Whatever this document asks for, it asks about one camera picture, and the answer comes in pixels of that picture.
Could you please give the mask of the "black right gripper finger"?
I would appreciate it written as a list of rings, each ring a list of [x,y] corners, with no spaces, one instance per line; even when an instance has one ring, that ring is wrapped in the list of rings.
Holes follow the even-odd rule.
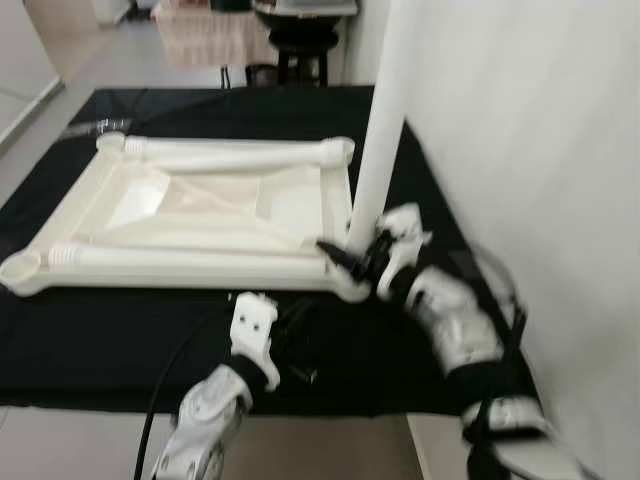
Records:
[[[339,244],[326,241],[326,239],[317,239],[316,247],[326,257],[326,260],[332,262],[334,266],[346,274],[351,279],[366,278],[366,262],[365,256],[361,253],[352,253],[339,246]]]

